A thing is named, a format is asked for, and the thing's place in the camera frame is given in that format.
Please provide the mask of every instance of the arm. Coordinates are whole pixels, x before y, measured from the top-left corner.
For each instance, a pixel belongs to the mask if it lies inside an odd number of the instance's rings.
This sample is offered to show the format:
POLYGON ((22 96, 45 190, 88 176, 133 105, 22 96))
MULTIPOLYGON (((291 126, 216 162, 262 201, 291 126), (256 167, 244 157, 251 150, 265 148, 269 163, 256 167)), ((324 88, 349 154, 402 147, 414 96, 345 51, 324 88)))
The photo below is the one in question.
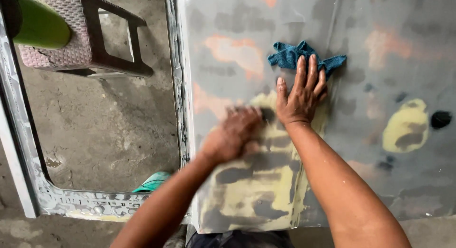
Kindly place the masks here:
POLYGON ((111 247, 162 247, 179 226, 191 199, 212 170, 240 157, 251 144, 249 141, 260 123, 259 109, 229 111, 227 119, 209 133, 197 156, 151 194, 111 247))
POLYGON ((293 90, 277 81, 277 115, 295 145, 336 247, 410 248, 402 227, 361 177, 311 128, 316 105, 327 95, 325 71, 315 57, 299 58, 293 90))

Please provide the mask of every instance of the stool leg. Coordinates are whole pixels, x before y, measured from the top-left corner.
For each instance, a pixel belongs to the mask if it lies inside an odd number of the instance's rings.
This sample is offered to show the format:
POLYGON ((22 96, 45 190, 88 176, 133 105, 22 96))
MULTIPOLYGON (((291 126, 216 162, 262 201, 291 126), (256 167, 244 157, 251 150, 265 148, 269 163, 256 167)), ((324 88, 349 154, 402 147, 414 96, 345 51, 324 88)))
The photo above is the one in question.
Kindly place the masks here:
POLYGON ((137 32, 138 27, 147 25, 145 20, 106 0, 81 0, 81 2, 93 53, 90 68, 104 68, 125 73, 128 76, 150 77, 153 70, 142 61, 137 32), (130 52, 134 62, 112 56, 106 52, 100 25, 99 8, 127 20, 130 52))

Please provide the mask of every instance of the forearm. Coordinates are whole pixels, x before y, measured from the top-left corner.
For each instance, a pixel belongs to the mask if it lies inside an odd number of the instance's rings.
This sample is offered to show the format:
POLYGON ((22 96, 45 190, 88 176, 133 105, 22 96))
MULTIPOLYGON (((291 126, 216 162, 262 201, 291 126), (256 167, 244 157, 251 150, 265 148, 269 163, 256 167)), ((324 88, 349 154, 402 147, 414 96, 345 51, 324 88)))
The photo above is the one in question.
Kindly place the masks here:
POLYGON ((111 247, 162 247, 182 221, 191 199, 215 165, 215 162, 198 154, 151 194, 126 223, 111 247))
POLYGON ((287 131, 328 217, 336 245, 339 241, 340 246, 353 245, 348 239, 358 239, 356 244, 369 247, 408 247, 407 237, 387 207, 309 124, 291 123, 287 131))

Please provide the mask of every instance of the left hand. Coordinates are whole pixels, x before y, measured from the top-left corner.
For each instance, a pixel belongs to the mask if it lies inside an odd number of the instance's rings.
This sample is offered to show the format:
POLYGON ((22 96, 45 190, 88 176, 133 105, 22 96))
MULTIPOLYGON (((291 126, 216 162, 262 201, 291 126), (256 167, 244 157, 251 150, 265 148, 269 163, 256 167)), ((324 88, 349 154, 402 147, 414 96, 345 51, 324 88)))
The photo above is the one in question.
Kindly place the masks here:
POLYGON ((259 108, 246 106, 228 110, 227 118, 206 137, 200 153, 215 164, 237 159, 248 147, 255 146, 250 141, 261 123, 259 108))

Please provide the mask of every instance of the blurred hand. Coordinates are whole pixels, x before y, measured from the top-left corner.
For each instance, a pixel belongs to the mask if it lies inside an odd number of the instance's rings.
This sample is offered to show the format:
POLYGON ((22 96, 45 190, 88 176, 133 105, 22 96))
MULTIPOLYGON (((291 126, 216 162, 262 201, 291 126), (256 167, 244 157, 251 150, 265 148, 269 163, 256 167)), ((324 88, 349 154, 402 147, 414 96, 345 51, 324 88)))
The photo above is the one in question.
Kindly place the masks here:
POLYGON ((262 123, 260 109, 248 106, 227 111, 227 118, 209 133, 200 150, 216 164, 237 159, 259 147, 252 137, 262 123))
POLYGON ((328 95, 325 70, 317 74, 316 56, 309 58, 309 73, 305 65, 304 56, 300 56, 295 83, 288 96, 285 80, 280 77, 277 80, 277 117, 285 127, 295 122, 310 124, 317 104, 328 95))

